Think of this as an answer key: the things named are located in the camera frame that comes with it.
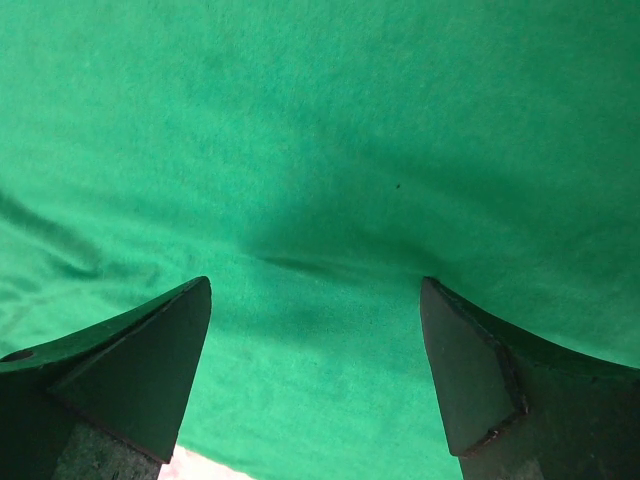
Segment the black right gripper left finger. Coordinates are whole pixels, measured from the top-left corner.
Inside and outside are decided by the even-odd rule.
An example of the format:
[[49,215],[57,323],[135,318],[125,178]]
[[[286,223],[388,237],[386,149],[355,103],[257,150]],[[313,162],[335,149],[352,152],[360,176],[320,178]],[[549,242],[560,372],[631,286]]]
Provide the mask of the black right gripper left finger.
[[156,479],[170,462],[211,316],[196,277],[1,359],[4,479]]

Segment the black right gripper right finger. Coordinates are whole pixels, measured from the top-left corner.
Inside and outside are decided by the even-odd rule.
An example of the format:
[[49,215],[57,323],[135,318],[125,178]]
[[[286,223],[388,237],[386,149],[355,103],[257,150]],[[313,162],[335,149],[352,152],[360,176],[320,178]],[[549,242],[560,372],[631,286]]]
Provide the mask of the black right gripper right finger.
[[420,315],[464,478],[638,478],[638,369],[545,340],[430,277]]

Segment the green t shirt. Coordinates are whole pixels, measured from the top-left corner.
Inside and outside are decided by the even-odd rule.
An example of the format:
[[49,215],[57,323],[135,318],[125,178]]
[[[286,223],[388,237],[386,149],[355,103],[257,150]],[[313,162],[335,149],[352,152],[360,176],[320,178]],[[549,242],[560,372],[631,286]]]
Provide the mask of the green t shirt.
[[5,1],[1,350],[200,275],[180,443],[456,479],[426,276],[639,363],[635,1]]

